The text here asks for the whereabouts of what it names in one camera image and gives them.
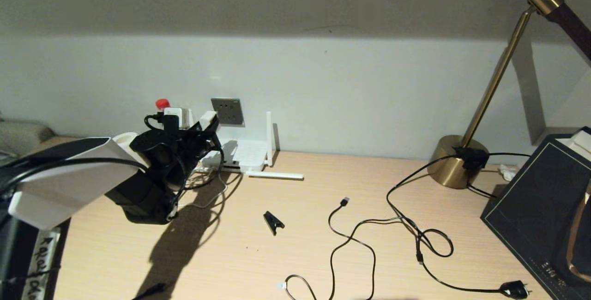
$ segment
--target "black cable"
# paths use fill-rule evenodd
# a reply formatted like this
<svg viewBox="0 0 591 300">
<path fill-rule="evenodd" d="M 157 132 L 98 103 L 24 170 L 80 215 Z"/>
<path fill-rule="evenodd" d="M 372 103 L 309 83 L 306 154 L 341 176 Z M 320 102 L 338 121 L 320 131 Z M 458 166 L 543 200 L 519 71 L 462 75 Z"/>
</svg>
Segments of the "black cable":
<svg viewBox="0 0 591 300">
<path fill-rule="evenodd" d="M 331 214 L 329 215 L 329 227 L 331 228 L 331 231 L 333 231 L 334 233 L 345 237 L 347 240 L 344 241 L 342 244 L 336 246 L 333 251 L 331 252 L 331 275 L 332 275 L 332 290 L 331 290 L 331 296 L 329 297 L 329 300 L 332 300 L 334 298 L 334 292 L 336 291 L 336 278 L 334 275 L 334 265 L 333 265 L 333 259 L 334 259 L 334 254 L 341 249 L 342 247 L 346 246 L 350 241 L 355 241 L 357 243 L 359 243 L 360 245 L 363 245 L 365 247 L 367 247 L 369 250 L 371 250 L 372 256 L 373 256 L 373 264 L 372 264 L 372 289 L 371 289 L 371 294 L 369 296 L 369 298 L 367 298 L 367 300 L 371 300 L 374 297 L 374 292 L 375 292 L 375 265 L 376 265 L 376 255 L 375 255 L 375 251 L 374 249 L 370 246 L 367 245 L 366 243 L 355 239 L 354 235 L 355 232 L 357 232 L 357 229 L 363 225 L 363 224 L 380 224 L 380 225 L 388 225 L 388 224 L 393 224 L 395 222 L 399 222 L 398 220 L 400 219 L 399 217 L 394 217 L 394 218 L 388 218 L 388 219 L 366 219 L 363 220 L 359 223 L 357 223 L 357 225 L 353 228 L 353 231 L 351 232 L 350 235 L 345 235 L 339 231 L 337 231 L 336 229 L 334 229 L 334 227 L 332 226 L 332 217 L 334 216 L 334 214 L 336 214 L 336 212 L 338 212 L 338 210 L 340 210 L 342 207 L 344 207 L 346 205 L 346 201 L 341 202 L 340 206 L 338 206 L 336 209 L 334 209 Z M 294 296 L 292 296 L 292 294 L 289 293 L 289 288 L 288 288 L 288 282 L 291 278 L 299 278 L 302 279 L 302 281 L 304 281 L 304 283 L 306 284 L 306 286 L 308 287 L 308 290 L 310 290 L 310 293 L 312 294 L 312 298 L 314 300 L 316 299 L 316 295 L 314 294 L 314 291 L 312 290 L 312 287 L 310 286 L 310 284 L 308 283 L 308 281 L 306 281 L 306 279 L 304 277 L 302 277 L 301 275 L 289 275 L 287 276 L 287 278 L 285 279 L 285 292 L 287 293 L 287 295 L 289 296 L 290 299 L 292 300 L 296 300 L 294 298 Z"/>
<path fill-rule="evenodd" d="M 525 156 L 525 157 L 530 157 L 530 155 L 526 155 L 523 153 L 490 153 L 489 156 L 498 156 L 498 155 L 509 155 L 509 156 Z M 479 292 L 479 293 L 500 293 L 500 294 L 504 294 L 505 296 L 510 296 L 511 293 L 508 293 L 506 290 L 503 290 L 503 284 L 501 286 L 501 288 L 499 289 L 472 289 L 472 288 L 461 288 L 461 287 L 456 287 L 454 285 L 451 285 L 449 283 L 445 283 L 444 281 L 442 281 L 441 279 L 435 277 L 435 275 L 433 275 L 433 273 L 431 273 L 431 271 L 427 268 L 426 264 L 424 263 L 424 259 L 423 259 L 423 255 L 422 255 L 422 251 L 421 251 L 421 243 L 423 243 L 424 245 L 427 246 L 427 248 L 429 248 L 429 250 L 431 250 L 432 253 L 434 253 L 437 256 L 440 256 L 441 258 L 448 258 L 449 256 L 452 256 L 453 252 L 454 252 L 454 247 L 453 247 L 453 242 L 452 239 L 449 238 L 449 236 L 447 236 L 446 233 L 444 233 L 443 231 L 437 230 L 435 228 L 429 228 L 427 230 L 421 231 L 420 228 L 418 228 L 418 226 L 416 225 L 415 222 L 413 222 L 412 219 L 408 218 L 407 216 L 405 216 L 391 201 L 390 201 L 390 195 L 393 191 L 395 191 L 395 189 L 399 188 L 400 186 L 406 184 L 408 182 L 408 180 L 410 180 L 413 176 L 415 176 L 416 174 L 418 174 L 419 172 L 421 172 L 422 170 L 428 168 L 429 166 L 438 163 L 439 161 L 443 161 L 445 159 L 448 158 L 455 158 L 458 157 L 458 155 L 452 155 L 452 156 L 444 156 L 441 157 L 439 159 L 435 159 L 434 161 L 430 161 L 429 163 L 427 163 L 426 165 L 420 167 L 418 170 L 416 170 L 415 172 L 412 172 L 412 174 L 410 174 L 409 176 L 407 176 L 406 178 L 404 178 L 403 180 L 401 180 L 399 183 L 397 183 L 394 187 L 392 187 L 388 193 L 386 194 L 386 201 L 388 202 L 388 205 L 390 205 L 390 207 L 392 208 L 392 210 L 394 211 L 394 213 L 396 214 L 396 217 L 394 218 L 390 218 L 387 220 L 377 220 L 377 219 L 369 219 L 369 220 L 363 220 L 359 223 L 357 223 L 357 225 L 355 226 L 355 228 L 353 229 L 351 235 L 346 236 L 345 234 L 335 230 L 332 227 L 332 223 L 331 223 L 331 219 L 332 216 L 338 212 L 338 210 L 340 210 L 342 207 L 344 207 L 348 201 L 346 201 L 347 199 L 344 199 L 344 201 L 341 202 L 341 205 L 339 207 L 337 207 L 335 210 L 333 210 L 331 212 L 331 214 L 329 215 L 329 227 L 331 227 L 331 231 L 333 231 L 334 233 L 342 236 L 342 237 L 346 237 L 347 240 L 345 242 L 343 242 L 341 245 L 337 246 L 336 248 L 333 249 L 332 253 L 331 253 L 331 275 L 332 275 L 332 291 L 331 291 L 331 296 L 329 297 L 329 300 L 332 300 L 332 298 L 334 297 L 334 291 L 335 291 L 335 276 L 334 276 L 334 267 L 333 267 L 333 257 L 334 254 L 338 251 L 338 249 L 344 247 L 345 245 L 347 245 L 350 241 L 355 241 L 357 243 L 359 243 L 360 245 L 363 245 L 365 247 L 367 247 L 369 250 L 371 250 L 374 261 L 373 261 L 373 268 L 372 268 L 372 292 L 371 295 L 369 296 L 369 298 L 367 298 L 367 300 L 371 300 L 373 298 L 374 295 L 374 289 L 375 289 L 375 263 L 376 263 L 376 255 L 375 255 L 375 251 L 373 250 L 373 248 L 363 242 L 361 242 L 358 239 L 355 239 L 354 235 L 355 232 L 357 231 L 357 229 L 366 223 L 374 223 L 374 224 L 382 224 L 382 225 L 386 225 L 386 224 L 392 224 L 395 222 L 402 222 L 403 225 L 405 225 L 405 227 L 412 233 L 412 235 L 414 235 L 415 237 L 415 242 L 416 242 L 416 259 L 418 260 L 418 262 L 423 266 L 423 268 L 425 269 L 425 271 L 427 272 L 427 274 L 429 274 L 429 276 L 431 276 L 433 279 L 435 279 L 435 281 L 441 283 L 442 285 L 445 285 L 446 287 L 450 287 L 459 291 L 466 291 L 466 292 Z M 477 192 L 481 192 L 485 195 L 488 195 L 490 197 L 496 197 L 490 193 L 487 193 L 485 191 L 481 191 L 480 189 L 475 188 L 474 186 L 471 186 L 470 184 L 468 184 L 468 188 L 472 188 L 475 189 Z M 449 253 L 443 254 L 439 251 L 437 251 L 437 249 L 435 249 L 433 247 L 433 245 L 431 244 L 431 241 L 429 240 L 429 238 L 427 237 L 426 234 L 428 233 L 435 233 L 441 237 L 443 237 L 443 239 L 445 239 L 445 241 L 447 241 L 447 244 L 449 246 Z M 308 281 L 306 281 L 306 279 L 304 277 L 302 277 L 301 275 L 289 275 L 287 276 L 287 278 L 285 279 L 285 291 L 287 292 L 287 295 L 289 296 L 290 299 L 292 300 L 296 300 L 292 294 L 289 293 L 289 289 L 288 289 L 288 282 L 290 279 L 292 278 L 298 278 L 301 279 L 302 281 L 304 281 L 304 283 L 306 284 L 306 287 L 308 287 L 308 290 L 310 290 L 310 294 L 312 294 L 312 298 L 314 300 L 317 300 L 316 295 L 314 294 L 314 291 L 312 290 L 312 287 L 310 286 L 310 283 L 308 283 Z"/>
<path fill-rule="evenodd" d="M 152 124 L 150 124 L 150 119 L 158 120 L 155 115 L 146 115 L 144 117 L 145 125 L 150 129 L 159 130 L 158 128 L 156 128 L 156 127 L 152 126 Z"/>
<path fill-rule="evenodd" d="M 26 275 L 24 277 L 7 278 L 7 279 L 0 281 L 0 285 L 5 284 L 5 283 L 14 284 L 17 281 L 26 281 L 29 278 L 39 277 L 42 275 L 48 275 L 49 273 L 55 272 L 55 271 L 59 270 L 60 268 L 61 268 L 60 266 L 57 266 L 55 268 L 51 268 L 51 269 L 48 269 L 45 271 L 34 272 L 34 273 L 31 273 L 30 275 Z"/>
<path fill-rule="evenodd" d="M 223 164 L 225 161 L 225 156 L 223 153 L 223 149 L 221 147 L 219 149 L 215 149 L 213 151 L 218 151 L 220 153 L 220 164 L 217 167 L 217 173 L 219 173 L 222 171 Z M 188 178 L 191 176 L 191 171 L 187 170 L 186 166 L 184 165 L 184 163 L 183 163 L 182 159 L 180 159 L 180 157 L 177 157 L 177 159 L 179 161 L 179 165 L 181 166 L 181 169 L 183 169 L 184 180 L 183 180 L 183 185 L 179 188 L 179 191 L 177 192 L 177 194 L 175 196 L 176 203 L 178 203 L 180 201 L 180 199 L 183 197 L 183 195 L 187 191 L 187 189 L 198 189 L 198 188 L 207 186 L 208 184 L 211 184 L 211 181 L 213 181 L 216 178 L 215 176 L 210 176 L 207 181 L 205 181 L 204 183 L 202 183 L 198 186 L 186 187 Z"/>
<path fill-rule="evenodd" d="M 468 189 L 470 189 L 470 190 L 473 190 L 473 191 L 476 191 L 477 193 L 480 193 L 481 195 L 483 195 L 483 196 L 485 196 L 485 197 L 488 197 L 488 198 L 498 198 L 498 196 L 496 196 L 496 195 L 493 195 L 493 194 L 491 194 L 491 193 L 489 193 L 489 192 L 485 192 L 485 191 L 483 191 L 483 190 L 480 190 L 480 189 L 478 189 L 478 188 L 474 187 L 474 186 L 473 186 L 473 185 L 471 185 L 471 184 L 468 184 Z"/>
<path fill-rule="evenodd" d="M 63 166 L 71 166 L 71 165 L 81 165 L 81 164 L 94 164 L 94 163 L 114 163 L 114 164 L 123 164 L 123 165 L 130 165 L 135 166 L 139 169 L 142 169 L 144 172 L 148 170 L 148 168 L 139 162 L 131 161 L 129 159 L 120 159 L 120 158 L 78 158 L 78 159 L 63 159 L 61 161 L 55 161 L 50 163 L 45 163 L 39 166 L 36 166 L 32 169 L 28 169 L 23 173 L 17 174 L 6 180 L 0 188 L 0 195 L 4 192 L 9 191 L 13 186 L 17 185 L 19 182 L 25 180 L 26 178 L 33 176 L 37 173 L 43 172 L 45 170 L 50 170 L 54 168 L 61 168 Z"/>
<path fill-rule="evenodd" d="M 423 167 L 421 167 L 420 169 L 416 170 L 415 172 L 413 172 L 412 174 L 410 174 L 409 176 L 407 176 L 407 178 L 405 178 L 404 180 L 400 181 L 399 183 L 397 183 L 394 187 L 392 187 L 392 189 L 390 189 L 388 191 L 388 193 L 386 194 L 386 201 L 388 202 L 388 204 L 390 205 L 390 207 L 393 209 L 393 211 L 395 212 L 395 214 L 397 214 L 397 216 L 400 216 L 401 218 L 403 218 L 403 220 L 405 220 L 406 222 L 408 222 L 408 224 L 410 224 L 410 226 L 412 228 L 414 228 L 414 230 L 416 230 L 416 234 L 415 236 L 415 242 L 416 242 L 416 259 L 418 260 L 419 264 L 421 264 L 423 266 L 423 268 L 425 269 L 425 271 L 427 271 L 427 273 L 429 274 L 429 276 L 431 276 L 433 279 L 435 279 L 437 282 L 441 283 L 442 285 L 445 285 L 446 287 L 450 287 L 456 290 L 460 290 L 460 291 L 466 291 L 466 292 L 480 292 L 480 293 L 502 293 L 502 291 L 500 289 L 471 289 L 471 288 L 461 288 L 461 287 L 456 287 L 453 285 L 450 285 L 449 283 L 445 283 L 444 281 L 442 281 L 441 279 L 435 277 L 435 275 L 433 275 L 433 273 L 431 273 L 423 260 L 423 256 L 422 256 L 422 252 L 421 252 L 421 243 L 426 243 L 427 247 L 431 250 L 431 252 L 433 252 L 435 255 L 440 256 L 442 258 L 447 258 L 449 256 L 452 256 L 453 254 L 453 242 L 452 240 L 447 236 L 447 234 L 445 234 L 443 231 L 439 231 L 436 230 L 434 228 L 430 228 L 428 230 L 425 231 L 421 231 L 420 228 L 418 228 L 418 226 L 416 226 L 416 224 L 409 218 L 407 218 L 397 207 L 395 207 L 395 205 L 393 205 L 393 203 L 390 201 L 390 194 L 397 189 L 398 187 L 402 186 L 403 184 L 405 184 L 405 182 L 407 182 L 410 178 L 412 178 L 414 175 L 416 175 L 418 172 L 422 171 L 423 169 L 428 168 L 429 166 L 442 161 L 444 159 L 447 158 L 451 158 L 451 157 L 458 157 L 458 156 L 445 156 L 445 157 L 441 157 L 439 159 L 435 159 L 435 161 L 431 161 L 429 163 L 427 163 L 426 165 L 424 165 Z M 440 235 L 441 237 L 443 237 L 448 245 L 450 246 L 450 252 L 448 254 L 441 254 L 439 253 L 437 250 L 435 250 L 435 248 L 431 245 L 431 242 L 428 240 L 428 238 L 426 237 L 426 233 L 436 233 L 438 235 Z"/>
</svg>

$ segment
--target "black clip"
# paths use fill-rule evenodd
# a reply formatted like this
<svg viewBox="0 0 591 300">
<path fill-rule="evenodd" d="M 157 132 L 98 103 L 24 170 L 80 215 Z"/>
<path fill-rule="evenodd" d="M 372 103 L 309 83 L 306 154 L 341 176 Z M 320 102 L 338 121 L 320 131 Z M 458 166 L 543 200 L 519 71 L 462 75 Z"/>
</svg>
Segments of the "black clip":
<svg viewBox="0 0 591 300">
<path fill-rule="evenodd" d="M 270 212 L 265 212 L 263 215 L 266 223 L 269 225 L 269 228 L 273 232 L 273 235 L 277 235 L 277 227 L 285 228 L 285 225 L 281 222 L 281 220 L 277 219 L 276 216 L 273 216 Z"/>
</svg>

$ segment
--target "desk lamp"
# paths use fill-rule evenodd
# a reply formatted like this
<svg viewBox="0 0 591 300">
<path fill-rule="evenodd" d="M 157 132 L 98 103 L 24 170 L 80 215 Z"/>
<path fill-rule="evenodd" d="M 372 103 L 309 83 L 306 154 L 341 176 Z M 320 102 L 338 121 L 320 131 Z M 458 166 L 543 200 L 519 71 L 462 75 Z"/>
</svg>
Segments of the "desk lamp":
<svg viewBox="0 0 591 300">
<path fill-rule="evenodd" d="M 486 88 L 486 92 L 482 97 L 481 103 L 476 109 L 470 125 L 466 130 L 464 136 L 448 135 L 444 136 L 437 143 L 435 152 L 433 153 L 432 161 L 441 157 L 457 155 L 458 148 L 473 148 L 483 150 L 488 153 L 483 144 L 473 139 L 474 133 L 480 124 L 482 117 L 488 107 L 496 88 L 498 87 L 505 69 L 509 65 L 511 56 L 517 47 L 519 39 L 525 31 L 525 27 L 530 20 L 531 15 L 537 12 L 544 16 L 548 21 L 557 23 L 574 41 L 583 55 L 590 61 L 591 64 L 591 32 L 583 22 L 572 12 L 572 10 L 564 3 L 564 0 L 528 0 L 530 7 L 527 8 L 515 26 L 515 31 L 511 36 L 509 45 L 501 56 L 499 65 L 497 66 L 492 79 Z M 435 181 L 449 188 L 463 189 L 467 187 L 468 183 L 472 183 L 480 172 L 480 168 L 464 168 L 464 159 L 460 157 L 449 157 L 443 159 L 439 163 L 431 165 L 428 169 L 429 175 Z"/>
</svg>

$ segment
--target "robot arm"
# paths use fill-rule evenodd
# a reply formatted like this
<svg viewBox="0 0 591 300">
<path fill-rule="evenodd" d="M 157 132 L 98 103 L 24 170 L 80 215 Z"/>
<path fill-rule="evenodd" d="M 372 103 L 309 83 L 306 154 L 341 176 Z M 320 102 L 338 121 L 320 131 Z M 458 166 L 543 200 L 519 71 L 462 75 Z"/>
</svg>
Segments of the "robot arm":
<svg viewBox="0 0 591 300">
<path fill-rule="evenodd" d="M 186 130 L 179 129 L 176 115 L 149 115 L 164 128 L 151 127 L 130 144 L 147 168 L 110 138 L 85 138 L 0 168 L 0 194 L 10 201 L 11 215 L 42 230 L 101 195 L 122 207 L 131 222 L 166 224 L 177 214 L 190 171 L 207 153 L 221 150 L 217 115 L 205 115 L 205 128 L 196 123 Z"/>
</svg>

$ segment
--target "red bottle cap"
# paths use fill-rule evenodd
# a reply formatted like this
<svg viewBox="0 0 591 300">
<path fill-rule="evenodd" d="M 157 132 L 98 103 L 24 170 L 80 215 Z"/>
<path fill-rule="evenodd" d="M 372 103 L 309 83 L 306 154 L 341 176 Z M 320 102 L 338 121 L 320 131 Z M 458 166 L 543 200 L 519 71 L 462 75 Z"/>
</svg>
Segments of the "red bottle cap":
<svg viewBox="0 0 591 300">
<path fill-rule="evenodd" d="M 166 98 L 156 100 L 156 107 L 158 107 L 158 109 L 170 107 L 169 100 L 167 100 Z"/>
</svg>

